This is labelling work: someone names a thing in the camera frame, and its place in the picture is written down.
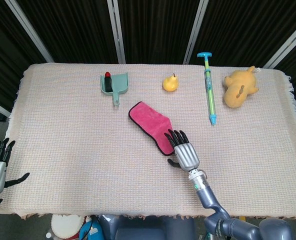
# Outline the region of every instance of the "dustpan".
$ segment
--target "dustpan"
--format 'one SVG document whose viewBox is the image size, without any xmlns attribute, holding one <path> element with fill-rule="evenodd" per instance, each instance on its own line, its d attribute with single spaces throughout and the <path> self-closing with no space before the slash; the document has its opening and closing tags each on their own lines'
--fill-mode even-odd
<svg viewBox="0 0 296 240">
<path fill-rule="evenodd" d="M 105 76 L 100 76 L 101 91 L 108 96 L 112 96 L 113 104 L 119 106 L 119 95 L 124 94 L 128 90 L 128 73 L 111 75 L 112 91 L 106 91 Z"/>
</svg>

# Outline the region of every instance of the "woven tablecloth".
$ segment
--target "woven tablecloth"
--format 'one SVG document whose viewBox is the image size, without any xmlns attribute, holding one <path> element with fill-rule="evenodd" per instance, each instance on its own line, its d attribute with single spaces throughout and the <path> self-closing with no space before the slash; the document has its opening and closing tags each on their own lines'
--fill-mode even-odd
<svg viewBox="0 0 296 240">
<path fill-rule="evenodd" d="M 16 140 L 0 213 L 209 215 L 188 174 L 167 163 L 128 117 L 143 101 L 183 130 L 200 169 L 232 216 L 296 217 L 296 101 L 281 71 L 255 74 L 259 91 L 225 105 L 225 76 L 247 68 L 210 67 L 217 124 L 209 121 L 204 67 L 144 64 L 35 64 L 24 72 L 6 133 Z M 100 75 L 128 73 L 114 107 Z M 163 79 L 178 77 L 175 92 Z"/>
</svg>

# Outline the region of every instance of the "yellow stuffed animal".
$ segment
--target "yellow stuffed animal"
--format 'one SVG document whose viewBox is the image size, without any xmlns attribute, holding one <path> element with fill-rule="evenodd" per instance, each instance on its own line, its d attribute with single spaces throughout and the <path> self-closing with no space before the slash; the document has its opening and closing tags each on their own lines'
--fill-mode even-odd
<svg viewBox="0 0 296 240">
<path fill-rule="evenodd" d="M 224 94 L 225 103 L 231 108 L 240 107 L 248 94 L 258 92 L 256 87 L 256 77 L 253 74 L 255 66 L 251 66 L 246 71 L 234 71 L 231 76 L 224 78 L 224 84 L 228 87 Z"/>
</svg>

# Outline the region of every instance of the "pink cloth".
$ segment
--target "pink cloth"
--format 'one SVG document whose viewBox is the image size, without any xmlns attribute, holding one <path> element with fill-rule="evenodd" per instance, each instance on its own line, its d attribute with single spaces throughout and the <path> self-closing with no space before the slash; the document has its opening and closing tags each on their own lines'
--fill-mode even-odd
<svg viewBox="0 0 296 240">
<path fill-rule="evenodd" d="M 170 156 L 174 153 L 173 147 L 164 134 L 168 133 L 168 129 L 173 129 L 168 117 L 155 111 L 142 101 L 130 109 L 129 117 L 155 141 L 162 154 Z"/>
</svg>

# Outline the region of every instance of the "black trim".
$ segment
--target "black trim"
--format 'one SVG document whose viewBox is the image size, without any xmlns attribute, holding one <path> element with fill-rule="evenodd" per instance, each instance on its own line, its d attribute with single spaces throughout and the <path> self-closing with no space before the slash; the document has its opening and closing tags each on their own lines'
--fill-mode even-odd
<svg viewBox="0 0 296 240">
<path fill-rule="evenodd" d="M 157 146 L 157 148 L 159 149 L 159 151 L 163 154 L 163 155 L 165 155 L 165 156 L 171 156 L 171 155 L 173 155 L 174 153 L 175 153 L 175 151 L 173 151 L 172 153 L 170 153 L 170 154 L 165 154 L 161 149 L 160 149 L 160 147 L 158 146 L 158 143 L 157 143 L 157 141 L 154 139 L 154 137 L 153 136 L 151 136 L 150 134 L 148 134 L 148 132 L 146 132 L 131 116 L 130 116 L 130 112 L 133 110 L 133 108 L 134 107 L 136 107 L 138 104 L 140 104 L 140 103 L 142 103 L 142 101 L 140 101 L 140 102 L 138 102 L 135 106 L 133 106 L 130 110 L 129 110 L 129 112 L 128 112 L 128 116 L 129 116 L 129 118 L 145 133 L 145 134 L 147 134 L 149 137 L 151 137 L 152 139 L 153 139 L 153 141 L 154 141 L 154 143 L 156 144 L 156 146 Z"/>
</svg>

